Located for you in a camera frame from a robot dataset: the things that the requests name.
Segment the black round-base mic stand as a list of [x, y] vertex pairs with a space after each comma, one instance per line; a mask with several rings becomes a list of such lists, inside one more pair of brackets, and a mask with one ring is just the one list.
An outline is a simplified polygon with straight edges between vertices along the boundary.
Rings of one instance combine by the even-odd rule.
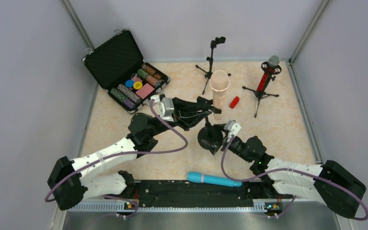
[[[197, 98], [198, 103], [210, 105], [211, 110], [214, 114], [220, 115], [222, 111], [220, 109], [217, 109], [213, 106], [213, 100], [208, 100], [206, 98], [203, 98], [201, 96], [198, 96]], [[198, 132], [197, 140], [199, 145], [205, 149], [203, 145], [203, 140], [215, 140], [215, 141], [222, 141], [223, 140], [223, 126], [224, 125], [212, 125], [209, 122], [208, 116], [205, 117], [205, 126], [200, 129]]]

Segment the black shock-mount tripod stand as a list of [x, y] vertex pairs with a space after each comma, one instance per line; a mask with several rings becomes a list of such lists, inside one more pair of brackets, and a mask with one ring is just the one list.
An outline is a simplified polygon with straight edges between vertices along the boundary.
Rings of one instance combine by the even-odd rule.
[[260, 101], [263, 98], [267, 98], [269, 96], [279, 97], [279, 94], [267, 93], [265, 91], [270, 81], [274, 81], [276, 79], [276, 76], [280, 74], [282, 71], [282, 68], [280, 67], [279, 62], [278, 63], [274, 63], [270, 61], [263, 62], [261, 64], [261, 69], [264, 72], [264, 74], [256, 90], [242, 86], [242, 89], [252, 91], [255, 97], [258, 99], [257, 107], [254, 113], [254, 118], [257, 117], [259, 106], [260, 106]]

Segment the red glitter microphone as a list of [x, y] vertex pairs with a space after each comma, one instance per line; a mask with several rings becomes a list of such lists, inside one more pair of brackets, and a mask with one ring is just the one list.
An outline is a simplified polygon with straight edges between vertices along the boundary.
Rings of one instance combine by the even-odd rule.
[[276, 75], [281, 73], [282, 68], [280, 67], [279, 63], [280, 63], [279, 57], [273, 55], [268, 59], [268, 61], [263, 62], [261, 64], [261, 69], [263, 70], [264, 74], [261, 78], [261, 81], [259, 82], [257, 88], [258, 92], [264, 92], [269, 82], [274, 81]]

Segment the beige microphone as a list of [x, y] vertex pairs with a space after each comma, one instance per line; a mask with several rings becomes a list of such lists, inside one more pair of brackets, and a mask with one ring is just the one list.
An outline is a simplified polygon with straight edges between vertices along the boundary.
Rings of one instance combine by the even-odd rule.
[[229, 74], [223, 70], [214, 71], [209, 85], [213, 92], [213, 106], [223, 112], [224, 103], [226, 102], [226, 91], [230, 86]]

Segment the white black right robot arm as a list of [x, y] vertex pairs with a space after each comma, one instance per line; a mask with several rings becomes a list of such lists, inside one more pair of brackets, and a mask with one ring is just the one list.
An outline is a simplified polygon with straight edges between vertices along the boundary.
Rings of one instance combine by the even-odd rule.
[[199, 144], [215, 154], [231, 151], [251, 164], [256, 178], [279, 195], [300, 196], [326, 205], [335, 214], [347, 219], [368, 219], [368, 208], [362, 201], [366, 186], [339, 163], [309, 165], [288, 162], [266, 153], [262, 141], [253, 136], [246, 142], [239, 137], [198, 138]]

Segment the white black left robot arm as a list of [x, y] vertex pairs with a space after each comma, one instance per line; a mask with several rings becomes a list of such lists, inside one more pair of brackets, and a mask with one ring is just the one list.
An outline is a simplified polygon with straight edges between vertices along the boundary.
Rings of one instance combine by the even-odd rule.
[[[149, 100], [151, 115], [136, 113], [128, 126], [129, 133], [118, 142], [92, 154], [69, 159], [58, 159], [47, 180], [50, 191], [45, 202], [56, 202], [60, 210], [75, 207], [87, 198], [119, 195], [135, 184], [133, 176], [126, 171], [103, 176], [102, 173], [126, 161], [144, 155], [159, 155], [180, 152], [188, 147], [186, 137], [177, 127], [188, 131], [210, 114], [221, 114], [213, 101], [198, 97], [189, 102], [177, 97], [155, 95]], [[155, 136], [172, 131], [183, 146], [163, 151], [154, 151], [159, 143]]]

